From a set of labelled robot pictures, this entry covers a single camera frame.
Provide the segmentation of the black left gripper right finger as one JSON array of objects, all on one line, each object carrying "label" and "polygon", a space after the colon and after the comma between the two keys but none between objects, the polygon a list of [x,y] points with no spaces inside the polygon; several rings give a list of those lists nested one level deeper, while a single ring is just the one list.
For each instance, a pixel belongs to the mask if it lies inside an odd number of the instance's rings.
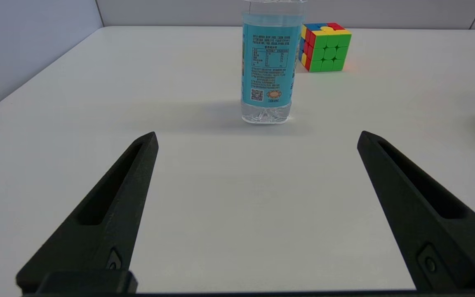
[{"label": "black left gripper right finger", "polygon": [[415,287],[475,290],[475,212],[379,135],[357,150]]}]

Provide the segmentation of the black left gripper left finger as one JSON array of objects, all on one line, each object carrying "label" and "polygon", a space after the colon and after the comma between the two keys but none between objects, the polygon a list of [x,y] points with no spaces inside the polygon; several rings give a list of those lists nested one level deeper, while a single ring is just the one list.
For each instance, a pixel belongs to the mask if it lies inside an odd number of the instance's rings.
[{"label": "black left gripper left finger", "polygon": [[136,291],[129,267],[159,146],[138,137],[16,275],[22,291]]}]

